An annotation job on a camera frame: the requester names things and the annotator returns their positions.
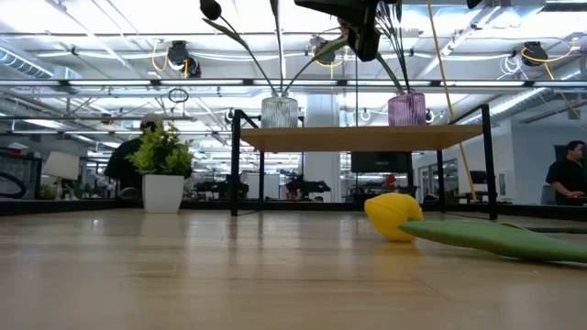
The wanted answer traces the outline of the clear ribbed glass vase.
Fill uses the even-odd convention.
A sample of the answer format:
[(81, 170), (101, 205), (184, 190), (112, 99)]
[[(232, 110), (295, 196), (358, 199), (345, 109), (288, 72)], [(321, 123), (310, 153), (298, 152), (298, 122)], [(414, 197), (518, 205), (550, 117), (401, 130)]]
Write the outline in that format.
[(294, 128), (298, 124), (298, 102), (288, 93), (273, 93), (261, 102), (262, 128)]

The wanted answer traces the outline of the dark red tulip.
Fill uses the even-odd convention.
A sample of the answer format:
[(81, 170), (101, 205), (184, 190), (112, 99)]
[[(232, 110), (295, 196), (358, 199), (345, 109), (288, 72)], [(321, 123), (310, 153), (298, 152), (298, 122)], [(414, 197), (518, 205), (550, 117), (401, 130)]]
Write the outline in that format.
[(222, 7), (216, 0), (199, 0), (200, 3), (200, 11), (205, 16), (203, 21), (211, 26), (212, 28), (220, 31), (224, 35), (228, 36), (229, 38), (235, 40), (239, 45), (241, 45), (245, 51), (249, 54), (252, 58), (253, 62), (259, 69), (260, 73), (262, 74), (263, 78), (267, 82), (267, 84), (271, 87), (271, 90), (274, 92), (275, 88), (271, 84), (271, 80), (269, 79), (268, 75), (266, 74), (265, 70), (262, 69), (260, 63), (258, 62), (256, 56), (250, 50), (249, 45), (247, 42), (239, 35), (236, 29), (223, 17), (222, 15)]

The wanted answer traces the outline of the yellow tulip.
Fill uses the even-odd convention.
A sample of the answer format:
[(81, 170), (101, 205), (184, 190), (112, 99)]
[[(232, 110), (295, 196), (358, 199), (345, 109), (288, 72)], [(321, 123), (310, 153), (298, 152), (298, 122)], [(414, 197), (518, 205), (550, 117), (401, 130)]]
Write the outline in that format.
[(416, 199), (407, 194), (390, 192), (370, 198), (364, 210), (373, 227), (391, 241), (411, 242), (418, 237), (514, 259), (587, 264), (587, 245), (551, 238), (522, 226), (426, 221)]

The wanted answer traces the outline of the wooden shelf with black legs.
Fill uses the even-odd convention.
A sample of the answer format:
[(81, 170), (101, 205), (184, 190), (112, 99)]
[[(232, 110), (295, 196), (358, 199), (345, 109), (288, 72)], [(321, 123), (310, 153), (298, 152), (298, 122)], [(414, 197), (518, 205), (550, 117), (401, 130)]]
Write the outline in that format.
[(493, 163), (493, 137), (490, 106), (480, 104), (452, 119), (445, 126), (328, 126), (303, 128), (260, 128), (242, 110), (234, 111), (231, 120), (230, 183), (239, 182), (240, 143), (249, 143), (260, 152), (259, 208), (264, 206), (264, 154), (269, 152), (372, 152), (372, 151), (434, 151), (441, 212), (447, 211), (443, 151), (462, 142), (482, 136), (485, 173), (488, 179), (489, 219), (498, 218), (496, 183)]

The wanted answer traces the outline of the purple ribbed glass vase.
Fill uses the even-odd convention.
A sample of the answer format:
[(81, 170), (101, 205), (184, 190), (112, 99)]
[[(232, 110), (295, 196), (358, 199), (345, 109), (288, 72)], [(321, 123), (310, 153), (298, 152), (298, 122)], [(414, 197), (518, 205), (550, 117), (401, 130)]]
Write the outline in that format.
[(387, 108), (390, 127), (426, 125), (426, 98), (423, 93), (403, 90), (388, 101)]

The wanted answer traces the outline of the person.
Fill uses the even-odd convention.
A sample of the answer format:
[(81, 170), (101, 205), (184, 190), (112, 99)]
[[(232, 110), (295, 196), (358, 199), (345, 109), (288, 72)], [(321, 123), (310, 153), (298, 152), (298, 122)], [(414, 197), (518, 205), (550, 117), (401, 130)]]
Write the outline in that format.
[(587, 165), (583, 163), (586, 144), (573, 140), (565, 147), (565, 156), (553, 162), (546, 177), (559, 206), (583, 206), (587, 202)]
[[(140, 135), (146, 130), (154, 131), (157, 127), (162, 127), (161, 115), (147, 114), (140, 122)], [(141, 144), (139, 137), (123, 142), (114, 150), (108, 161), (105, 176), (118, 181), (121, 190), (133, 188), (139, 191), (142, 188), (142, 176), (137, 172), (136, 166), (127, 158), (136, 153)]]

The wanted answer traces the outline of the green plant in white pot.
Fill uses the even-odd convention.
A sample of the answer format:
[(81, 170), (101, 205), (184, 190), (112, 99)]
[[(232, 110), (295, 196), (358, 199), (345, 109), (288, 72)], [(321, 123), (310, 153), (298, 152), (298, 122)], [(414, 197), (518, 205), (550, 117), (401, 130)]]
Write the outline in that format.
[(149, 120), (141, 128), (138, 150), (127, 159), (141, 177), (143, 207), (150, 214), (175, 214), (183, 199), (183, 184), (191, 176), (191, 140), (182, 140), (175, 126)]

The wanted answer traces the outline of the white cube box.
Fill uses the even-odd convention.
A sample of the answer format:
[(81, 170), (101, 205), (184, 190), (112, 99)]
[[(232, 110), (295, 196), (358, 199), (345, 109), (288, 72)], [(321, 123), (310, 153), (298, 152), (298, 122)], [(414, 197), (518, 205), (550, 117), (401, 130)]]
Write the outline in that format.
[(52, 151), (43, 166), (42, 173), (57, 179), (76, 180), (80, 158), (60, 151)]

